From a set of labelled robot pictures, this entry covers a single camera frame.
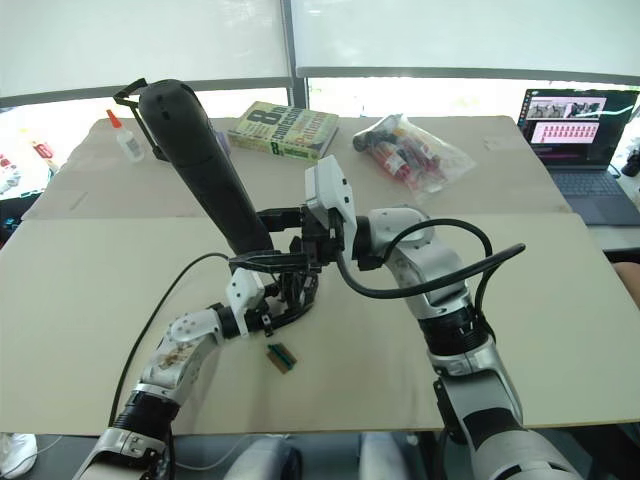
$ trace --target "beige tabletop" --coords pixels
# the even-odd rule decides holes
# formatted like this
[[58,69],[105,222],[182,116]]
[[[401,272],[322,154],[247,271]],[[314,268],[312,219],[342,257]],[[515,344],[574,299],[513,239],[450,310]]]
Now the beige tabletop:
[[[496,249],[527,244],[525,253],[495,275],[486,298],[487,315],[522,399],[525,422],[542,426],[640,419],[640,383],[620,381],[635,375],[637,308],[579,217],[557,213],[566,205],[533,154],[515,148],[518,137],[512,122],[456,120],[458,130],[452,119],[424,119],[419,124],[451,142],[457,131],[462,148],[472,142],[482,145],[490,132],[502,138],[491,139],[492,148],[502,147],[497,153],[475,155],[476,170],[434,197],[432,213],[478,224]],[[411,200],[366,156],[340,155],[348,151],[351,134],[365,123],[370,121],[346,122],[331,149],[353,184],[359,213]],[[102,122],[94,127],[74,152],[76,163],[54,179],[57,190],[45,193],[31,219],[0,251],[0,431],[101,432],[124,359],[168,284],[196,256],[229,252],[215,226],[201,217],[193,200],[189,203],[188,191],[181,191],[169,165],[149,159],[144,165],[127,165],[143,170],[129,169],[128,175],[121,175],[123,165],[116,166],[117,150],[107,145],[105,132],[97,138],[108,152],[100,142],[91,146],[92,135],[102,127]],[[93,161],[83,164],[83,152]],[[302,171],[307,165],[255,152],[233,154],[257,208],[302,201]],[[504,174],[496,158],[505,165],[523,165],[505,167],[510,175],[518,170],[538,179],[537,187],[523,188],[530,192],[529,204],[522,200],[526,197],[510,196],[508,189],[496,187],[503,185]],[[495,169],[494,175],[483,168]],[[279,174],[276,185],[264,175],[274,170]],[[146,180],[132,193],[131,178]],[[479,188],[476,182],[465,187],[471,178],[478,184],[492,179],[494,188]],[[83,192],[77,188],[80,179],[93,183]],[[119,195],[108,202],[107,195],[114,192],[108,184],[113,181],[120,182]],[[157,189],[156,182],[163,189]],[[548,195],[539,199],[534,190]],[[70,192],[81,198],[66,205],[73,197]],[[450,202],[444,201],[445,195]],[[127,204],[122,197],[141,203]],[[48,210],[47,198],[58,201],[57,208]],[[154,201],[145,203],[149,198]],[[521,207],[513,203],[518,198]],[[478,202],[490,214],[473,215]],[[471,214],[455,211],[465,205]],[[183,209],[180,216],[192,218],[175,218],[174,208]],[[439,235],[465,263],[481,255],[465,233],[441,230]],[[289,238],[278,234],[276,244],[284,247]],[[358,277],[374,287],[392,285],[384,270]],[[228,279],[226,266],[217,259],[203,262],[185,277],[145,338],[126,388],[135,384],[167,323],[186,311],[224,301]],[[282,341],[299,359],[293,371],[282,375],[268,362],[262,335],[229,342],[215,371],[212,362],[203,370],[195,394],[176,420],[176,432],[442,426],[425,344],[401,300],[360,297],[332,266],[321,276],[312,311],[269,339],[275,341]]]

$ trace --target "plastic bag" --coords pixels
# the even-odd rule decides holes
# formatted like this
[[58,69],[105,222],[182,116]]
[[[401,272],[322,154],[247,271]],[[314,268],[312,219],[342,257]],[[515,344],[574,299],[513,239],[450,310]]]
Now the plastic bag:
[[418,202],[475,166],[465,152],[416,127],[404,114],[388,115],[356,133],[353,146],[404,182]]

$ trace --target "book cover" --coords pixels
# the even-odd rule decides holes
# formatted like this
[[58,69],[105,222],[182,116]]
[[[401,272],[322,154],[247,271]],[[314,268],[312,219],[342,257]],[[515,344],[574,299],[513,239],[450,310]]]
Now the book cover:
[[338,129],[338,116],[255,102],[227,132],[232,145],[287,157],[318,160]]

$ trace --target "glue bottle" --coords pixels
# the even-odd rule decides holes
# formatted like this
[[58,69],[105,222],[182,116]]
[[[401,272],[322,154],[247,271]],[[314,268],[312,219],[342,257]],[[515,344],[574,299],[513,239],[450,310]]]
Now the glue bottle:
[[122,122],[118,120],[111,110],[107,110],[107,115],[109,115],[111,125],[118,132],[116,140],[127,158],[134,163],[142,160],[144,158],[144,150],[136,140],[136,137],[133,136],[133,133],[122,126]]

